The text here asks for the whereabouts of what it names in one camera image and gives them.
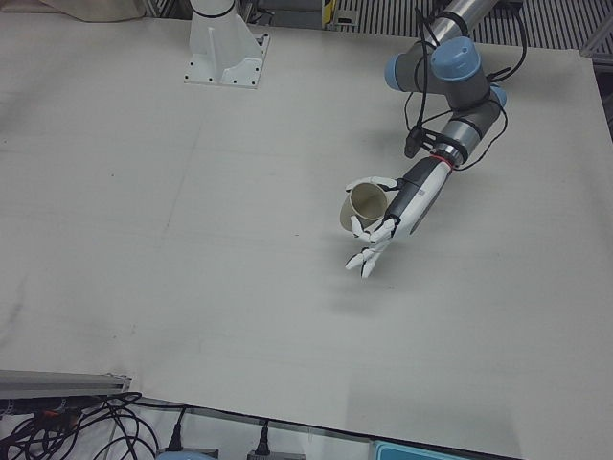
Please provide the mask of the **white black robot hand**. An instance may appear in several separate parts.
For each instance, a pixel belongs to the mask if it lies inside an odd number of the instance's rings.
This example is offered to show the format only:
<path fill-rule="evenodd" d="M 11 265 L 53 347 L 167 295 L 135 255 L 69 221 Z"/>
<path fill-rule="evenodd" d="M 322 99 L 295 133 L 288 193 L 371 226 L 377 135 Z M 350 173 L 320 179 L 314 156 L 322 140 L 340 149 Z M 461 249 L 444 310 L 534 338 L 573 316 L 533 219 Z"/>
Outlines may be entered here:
<path fill-rule="evenodd" d="M 345 264 L 351 270 L 360 268 L 363 278 L 369 277 L 375 264 L 394 238 L 412 235 L 427 212 L 438 198 L 443 186 L 452 173 L 452 165 L 439 155 L 430 155 L 418 161 L 402 177 L 393 179 L 369 176 L 355 179 L 346 186 L 351 193 L 360 185 L 375 185 L 384 192 L 396 195 L 378 218 L 378 226 L 367 229 L 358 216 L 350 217 L 353 236 L 366 243 L 353 254 Z"/>

